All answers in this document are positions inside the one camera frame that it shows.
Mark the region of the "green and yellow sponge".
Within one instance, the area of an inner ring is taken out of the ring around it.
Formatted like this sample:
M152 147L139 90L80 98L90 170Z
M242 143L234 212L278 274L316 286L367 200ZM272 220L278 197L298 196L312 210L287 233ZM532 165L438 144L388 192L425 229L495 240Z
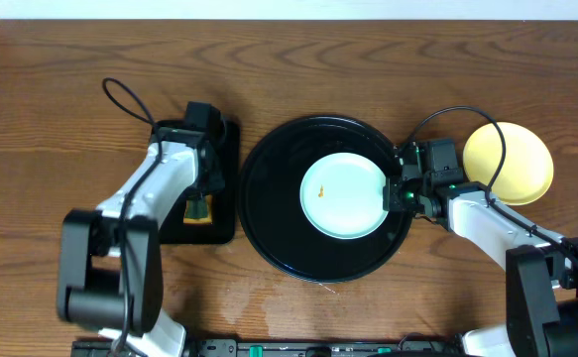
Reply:
M213 222L212 195L189 199L185 203L184 224L209 225Z

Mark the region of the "light blue plate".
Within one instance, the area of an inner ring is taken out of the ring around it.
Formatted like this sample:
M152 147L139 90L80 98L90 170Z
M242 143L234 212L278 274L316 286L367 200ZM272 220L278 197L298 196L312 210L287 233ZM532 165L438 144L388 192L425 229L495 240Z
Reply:
M374 232L386 220L385 184L384 173L369 159L335 153L309 167L300 184L299 201L319 232L354 240Z

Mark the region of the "yellow plate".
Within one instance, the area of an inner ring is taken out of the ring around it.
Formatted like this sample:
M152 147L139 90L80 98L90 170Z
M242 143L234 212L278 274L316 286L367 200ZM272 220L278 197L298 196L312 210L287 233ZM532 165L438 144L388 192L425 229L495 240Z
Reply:
M500 122L506 142L503 167L492 193L507 205L526 205L543 197L554 177L554 164L544 142L518 124ZM477 129L463 150L465 173L470 181L488 184L502 153L498 131L493 124Z

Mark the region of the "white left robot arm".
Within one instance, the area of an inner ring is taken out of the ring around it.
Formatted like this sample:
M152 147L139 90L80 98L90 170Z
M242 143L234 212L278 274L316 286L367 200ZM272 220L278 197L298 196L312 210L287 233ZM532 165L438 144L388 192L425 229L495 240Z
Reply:
M107 344L83 355L182 356L185 328L163 309L163 244L224 244L236 228L240 128L162 121L111 197L74 209L60 234L58 318Z

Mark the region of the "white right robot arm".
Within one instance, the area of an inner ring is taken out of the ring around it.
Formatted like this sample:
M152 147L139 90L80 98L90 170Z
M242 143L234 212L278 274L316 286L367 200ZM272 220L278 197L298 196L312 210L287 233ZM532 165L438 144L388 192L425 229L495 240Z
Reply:
M414 214L479 247L506 274L506 321L465 333L476 356L578 356L578 237L543 229L488 186L464 180L450 141L404 144L384 208Z

